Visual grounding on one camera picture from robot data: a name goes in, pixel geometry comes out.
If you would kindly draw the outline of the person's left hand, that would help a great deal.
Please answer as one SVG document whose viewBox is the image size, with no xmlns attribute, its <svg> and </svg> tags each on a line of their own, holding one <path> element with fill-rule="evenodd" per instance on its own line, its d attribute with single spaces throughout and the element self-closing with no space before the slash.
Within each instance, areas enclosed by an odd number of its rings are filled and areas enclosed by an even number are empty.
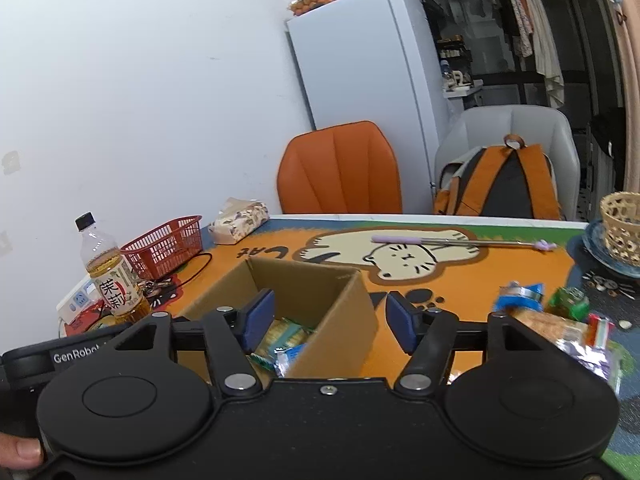
<svg viewBox="0 0 640 480">
<path fill-rule="evenodd" d="M 0 466 L 6 469 L 29 470 L 43 462 L 43 450 L 38 439 L 0 434 Z"/>
</svg>

